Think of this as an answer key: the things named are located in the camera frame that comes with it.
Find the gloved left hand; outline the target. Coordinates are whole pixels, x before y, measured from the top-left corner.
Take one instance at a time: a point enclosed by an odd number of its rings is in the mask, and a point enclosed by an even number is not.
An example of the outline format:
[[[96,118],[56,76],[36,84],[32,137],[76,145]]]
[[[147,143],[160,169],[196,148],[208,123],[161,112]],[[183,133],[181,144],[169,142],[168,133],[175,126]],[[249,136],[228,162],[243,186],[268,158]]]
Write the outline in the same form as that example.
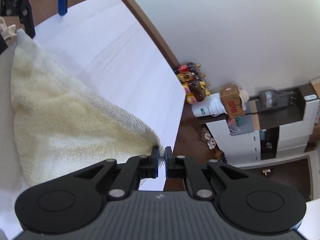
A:
[[[5,42],[10,43],[16,40],[16,25],[7,25],[5,19],[0,17],[0,33]]]

